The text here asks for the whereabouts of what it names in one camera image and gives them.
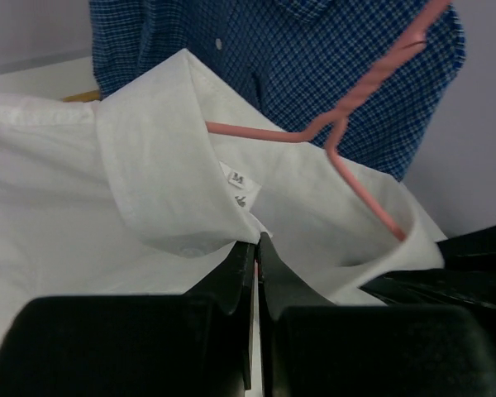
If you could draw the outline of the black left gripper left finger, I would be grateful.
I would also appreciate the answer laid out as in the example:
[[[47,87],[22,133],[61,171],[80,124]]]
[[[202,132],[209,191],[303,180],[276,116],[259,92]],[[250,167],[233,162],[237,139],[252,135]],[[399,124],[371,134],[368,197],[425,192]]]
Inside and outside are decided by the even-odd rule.
[[[33,299],[0,346],[0,396],[242,396],[255,251],[238,242],[184,294]]]

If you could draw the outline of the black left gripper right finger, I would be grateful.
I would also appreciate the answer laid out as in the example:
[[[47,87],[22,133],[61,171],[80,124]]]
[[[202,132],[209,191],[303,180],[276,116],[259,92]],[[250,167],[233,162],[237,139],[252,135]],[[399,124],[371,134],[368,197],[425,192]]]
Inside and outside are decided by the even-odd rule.
[[[257,249],[266,396],[496,396],[496,349],[447,304],[340,306]]]

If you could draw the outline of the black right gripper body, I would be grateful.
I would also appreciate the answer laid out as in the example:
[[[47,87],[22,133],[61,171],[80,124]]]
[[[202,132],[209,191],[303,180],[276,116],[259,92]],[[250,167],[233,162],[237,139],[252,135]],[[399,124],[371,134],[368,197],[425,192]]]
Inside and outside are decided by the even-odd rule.
[[[447,304],[469,310],[496,349],[496,226],[438,242],[444,266],[398,270],[360,289],[386,304]]]

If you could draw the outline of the white shirt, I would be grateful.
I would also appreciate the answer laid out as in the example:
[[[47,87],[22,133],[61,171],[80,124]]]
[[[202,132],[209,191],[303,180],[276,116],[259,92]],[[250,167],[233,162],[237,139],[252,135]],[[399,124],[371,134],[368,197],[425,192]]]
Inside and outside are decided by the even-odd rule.
[[[338,304],[372,304],[359,287],[388,271],[442,267],[440,231],[390,175],[347,165],[403,241],[322,149],[206,121],[272,127],[186,50],[100,102],[0,94],[0,343],[36,297],[183,293],[262,232]]]

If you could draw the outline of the pink wire hanger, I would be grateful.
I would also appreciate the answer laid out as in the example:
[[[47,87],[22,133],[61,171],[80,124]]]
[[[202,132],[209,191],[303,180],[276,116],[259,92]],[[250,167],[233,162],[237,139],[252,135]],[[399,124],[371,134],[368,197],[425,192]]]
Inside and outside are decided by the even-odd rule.
[[[217,122],[207,122],[207,130],[210,133],[223,136],[298,144],[312,140],[326,125],[332,125],[331,134],[324,146],[328,160],[344,182],[347,183],[351,190],[381,223],[398,240],[404,240],[406,233],[346,167],[343,159],[337,152],[337,146],[346,132],[349,116],[357,108],[365,104],[369,97],[397,69],[424,51],[427,44],[427,30],[448,6],[449,3],[447,1],[427,2],[389,50],[370,66],[367,73],[337,102],[336,106],[332,110],[323,112],[313,118],[311,123],[303,131],[277,132]]]

